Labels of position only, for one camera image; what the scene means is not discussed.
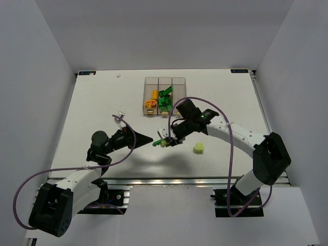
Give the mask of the green lego plate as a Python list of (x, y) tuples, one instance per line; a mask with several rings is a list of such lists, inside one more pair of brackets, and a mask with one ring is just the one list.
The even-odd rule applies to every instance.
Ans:
[(152, 146), (158, 146), (158, 145), (160, 145), (161, 144), (161, 142), (162, 142), (162, 140), (160, 139), (160, 140), (157, 140), (157, 141), (154, 141), (153, 143), (152, 143)]

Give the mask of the green 2x3 lego brick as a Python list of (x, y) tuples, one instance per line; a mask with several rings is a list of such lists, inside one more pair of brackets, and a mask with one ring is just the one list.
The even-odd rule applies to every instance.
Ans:
[(164, 103), (165, 107), (172, 107), (172, 98), (170, 95), (168, 97), (164, 98)]

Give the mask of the green 2x2 lego brick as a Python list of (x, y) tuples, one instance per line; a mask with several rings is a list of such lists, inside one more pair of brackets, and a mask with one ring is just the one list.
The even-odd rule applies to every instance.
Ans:
[(165, 107), (166, 106), (166, 99), (164, 97), (158, 99), (158, 105), (159, 107)]

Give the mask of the green long lego brick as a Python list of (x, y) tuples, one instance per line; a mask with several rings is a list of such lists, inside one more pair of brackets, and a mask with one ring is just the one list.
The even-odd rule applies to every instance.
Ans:
[(167, 89), (165, 90), (161, 90), (159, 91), (159, 97), (164, 97), (164, 96), (167, 96), (169, 95), (171, 92), (173, 91), (173, 87), (172, 86), (169, 86)]

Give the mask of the yellow lego brick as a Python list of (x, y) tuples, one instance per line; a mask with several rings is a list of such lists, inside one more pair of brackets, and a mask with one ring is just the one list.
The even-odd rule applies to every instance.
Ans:
[(152, 91), (152, 100), (158, 100), (158, 91), (157, 90), (153, 90)]

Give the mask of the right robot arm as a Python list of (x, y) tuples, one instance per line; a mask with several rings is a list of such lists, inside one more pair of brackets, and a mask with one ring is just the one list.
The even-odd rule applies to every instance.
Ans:
[(291, 164), (291, 158), (281, 136), (275, 132), (259, 134), (228, 121), (219, 109), (201, 111), (191, 99), (177, 105), (182, 122), (169, 123), (158, 130), (161, 147), (180, 145), (194, 132), (221, 139), (246, 153), (253, 160), (253, 167), (237, 179), (227, 190), (227, 197), (249, 198), (263, 185), (272, 186)]

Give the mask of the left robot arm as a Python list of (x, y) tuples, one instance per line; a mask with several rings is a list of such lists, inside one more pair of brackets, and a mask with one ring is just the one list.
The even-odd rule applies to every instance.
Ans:
[(63, 236), (74, 215), (87, 206), (102, 207), (110, 200), (108, 185), (101, 179), (112, 162), (109, 154), (124, 147), (139, 148), (152, 141), (128, 127), (117, 130), (111, 137), (104, 131), (96, 131), (86, 160), (99, 167), (77, 170), (54, 184), (43, 184), (32, 208), (29, 226), (56, 237)]

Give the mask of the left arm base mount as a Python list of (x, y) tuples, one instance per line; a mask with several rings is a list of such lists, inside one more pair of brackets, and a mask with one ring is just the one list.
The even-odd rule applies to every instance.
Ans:
[(89, 215), (123, 215), (128, 207), (130, 188), (109, 186), (105, 180), (92, 182), (98, 187), (98, 198), (89, 203), (79, 214)]

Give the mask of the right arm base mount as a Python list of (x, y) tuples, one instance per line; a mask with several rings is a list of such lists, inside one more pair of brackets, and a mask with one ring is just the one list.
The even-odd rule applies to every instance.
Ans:
[[(256, 197), (252, 200), (250, 205), (243, 210), (238, 217), (263, 217), (264, 212), (263, 208), (260, 208), (262, 205), (262, 199), (259, 192), (252, 192), (250, 195), (245, 198), (240, 198), (237, 195), (231, 193), (230, 196), (230, 206), (231, 213), (237, 213), (251, 198), (256, 194)], [(217, 218), (228, 218), (228, 209), (227, 209), (227, 194), (225, 189), (215, 189), (213, 194), (210, 196), (214, 201), (215, 206), (215, 216)]]

